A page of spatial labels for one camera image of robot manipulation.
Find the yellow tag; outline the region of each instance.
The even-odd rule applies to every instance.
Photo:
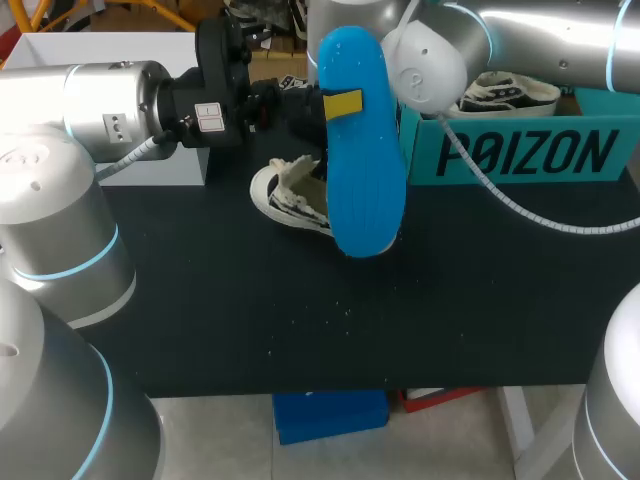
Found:
[[[362,90],[323,95],[324,116],[329,120],[362,111]]]

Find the tiled floor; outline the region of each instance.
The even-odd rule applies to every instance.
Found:
[[[534,426],[561,387],[527,389]],[[154,400],[165,425],[163,480],[512,480],[494,391],[414,414],[394,408],[382,429],[282,447],[271,397]],[[546,480],[577,480],[565,455]]]

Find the black tabletop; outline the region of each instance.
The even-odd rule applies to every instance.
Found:
[[[107,188],[138,287],[84,337],[150,396],[587,380],[640,230],[571,236],[481,187],[411,187],[393,248],[355,260],[251,203],[270,158],[311,151],[280,128],[214,153],[206,187]],[[585,226],[640,215],[627,176],[505,191]]]

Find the label sticker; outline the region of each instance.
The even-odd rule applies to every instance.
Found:
[[[224,132],[224,120],[219,103],[199,103],[195,107],[202,133]]]

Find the white cable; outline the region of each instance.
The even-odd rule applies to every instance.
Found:
[[[456,136],[456,134],[451,130],[449,123],[444,118],[441,113],[437,114],[437,119],[442,128],[444,129],[447,137],[451,140],[454,147],[462,156],[463,160],[467,164],[467,166],[471,169],[471,171],[478,177],[478,180],[482,182],[482,184],[489,189],[489,191],[502,203],[504,203],[507,207],[509,207],[514,212],[522,215],[523,217],[535,222],[543,227],[551,228],[553,230],[558,230],[564,233],[573,233],[576,235],[610,235],[613,233],[621,233],[626,232],[627,230],[631,230],[632,228],[636,228],[640,226],[640,217],[634,218],[633,220],[629,220],[628,222],[619,223],[617,225],[610,225],[608,227],[577,227],[575,225],[567,225],[565,223],[554,222],[553,220],[548,220],[540,215],[536,215],[533,212],[530,212],[524,207],[521,207],[516,202],[507,197],[504,193],[502,193],[498,187],[494,185],[494,183],[489,180],[480,167],[476,165],[476,162],[473,161],[467,150],[464,148],[460,140]]]
[[[411,0],[409,2],[409,5],[407,5],[404,13],[402,14],[402,17],[400,17],[398,26],[389,33],[390,43],[388,44],[389,46],[386,49],[386,53],[389,55],[389,58],[395,53],[396,48],[398,48],[400,39],[402,38],[402,34],[406,30],[407,25],[409,25],[409,21],[418,8],[418,5],[420,5],[420,0]]]
[[[132,163],[137,162],[147,153],[149,153],[153,148],[157,147],[156,143],[153,141],[153,137],[149,137],[142,143],[139,147],[132,150],[126,157],[122,160],[117,161],[113,165],[105,168],[104,170],[96,173],[96,179],[98,182],[104,180],[105,178],[109,178],[121,170],[124,170]]]

